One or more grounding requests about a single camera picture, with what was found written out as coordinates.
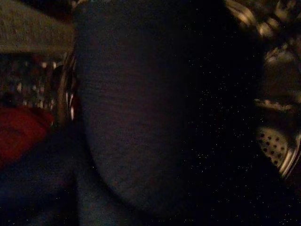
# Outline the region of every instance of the dark fabric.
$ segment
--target dark fabric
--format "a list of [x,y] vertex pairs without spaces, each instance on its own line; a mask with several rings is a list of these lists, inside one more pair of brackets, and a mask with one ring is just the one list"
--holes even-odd
[[261,46],[221,2],[182,3],[85,6],[85,129],[70,125],[3,172],[0,210],[43,208],[75,178],[83,226],[298,223],[299,201],[254,142]]

